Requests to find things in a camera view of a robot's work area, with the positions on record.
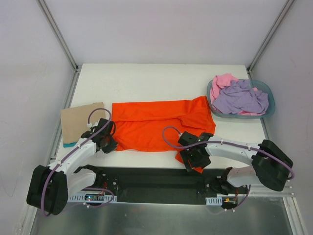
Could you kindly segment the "orange t-shirt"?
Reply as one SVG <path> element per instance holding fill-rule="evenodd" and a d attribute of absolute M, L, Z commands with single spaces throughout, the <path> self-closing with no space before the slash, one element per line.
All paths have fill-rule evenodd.
<path fill-rule="evenodd" d="M 206 96 L 193 100 L 125 102 L 112 105 L 117 151 L 173 151 L 179 133 L 215 133 Z"/>

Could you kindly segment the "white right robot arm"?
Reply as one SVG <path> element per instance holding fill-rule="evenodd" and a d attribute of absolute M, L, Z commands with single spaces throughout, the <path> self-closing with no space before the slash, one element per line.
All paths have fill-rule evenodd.
<path fill-rule="evenodd" d="M 244 167 L 226 168 L 220 178 L 209 185 L 216 193 L 228 195 L 244 185 L 263 185 L 282 191 L 286 182 L 294 178 L 293 161 L 272 141 L 244 143 L 220 138 L 213 134 L 200 136 L 184 132 L 180 135 L 179 153 L 188 171 L 204 169 L 210 157 L 224 157 L 244 163 Z"/>

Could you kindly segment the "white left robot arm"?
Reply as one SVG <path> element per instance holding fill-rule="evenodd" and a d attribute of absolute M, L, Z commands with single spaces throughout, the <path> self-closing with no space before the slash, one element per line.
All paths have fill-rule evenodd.
<path fill-rule="evenodd" d="M 101 118 L 89 124 L 89 130 L 62 159 L 37 166 L 32 173 L 27 204 L 41 209 L 46 216 L 58 215 L 68 199 L 84 189 L 98 191 L 97 196 L 105 195 L 108 188 L 103 170 L 83 163 L 97 152 L 114 151 L 118 145 L 113 138 L 115 131 L 113 121 Z"/>

